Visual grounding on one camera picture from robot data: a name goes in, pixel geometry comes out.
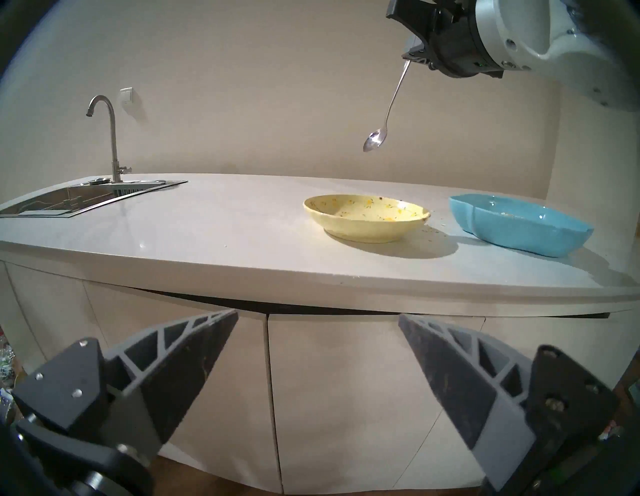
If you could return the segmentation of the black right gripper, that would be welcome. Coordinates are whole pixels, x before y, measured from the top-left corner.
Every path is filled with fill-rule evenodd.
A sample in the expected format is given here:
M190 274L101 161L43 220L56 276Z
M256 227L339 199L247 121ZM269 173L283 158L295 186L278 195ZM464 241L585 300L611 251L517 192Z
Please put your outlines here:
M450 78L484 74L503 78L504 70L488 54L478 30L477 1L392 0L386 18L414 35L428 35L428 43L410 42L402 59L425 65Z

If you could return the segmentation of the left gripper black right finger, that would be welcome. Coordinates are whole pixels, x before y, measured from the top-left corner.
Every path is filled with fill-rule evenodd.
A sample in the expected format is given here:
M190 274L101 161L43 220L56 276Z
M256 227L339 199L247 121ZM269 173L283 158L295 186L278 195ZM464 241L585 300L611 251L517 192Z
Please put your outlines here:
M402 313L436 400L484 472L480 494L562 494L604 455L618 398L550 344L527 358L472 329Z

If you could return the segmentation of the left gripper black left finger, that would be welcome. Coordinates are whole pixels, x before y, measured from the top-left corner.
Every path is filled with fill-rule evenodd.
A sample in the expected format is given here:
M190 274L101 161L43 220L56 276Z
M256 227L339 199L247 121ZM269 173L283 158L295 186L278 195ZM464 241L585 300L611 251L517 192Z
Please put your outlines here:
M158 324L105 351L81 338L23 379L13 398L24 417L58 435L130 446L150 460L199 396L238 317L222 310Z

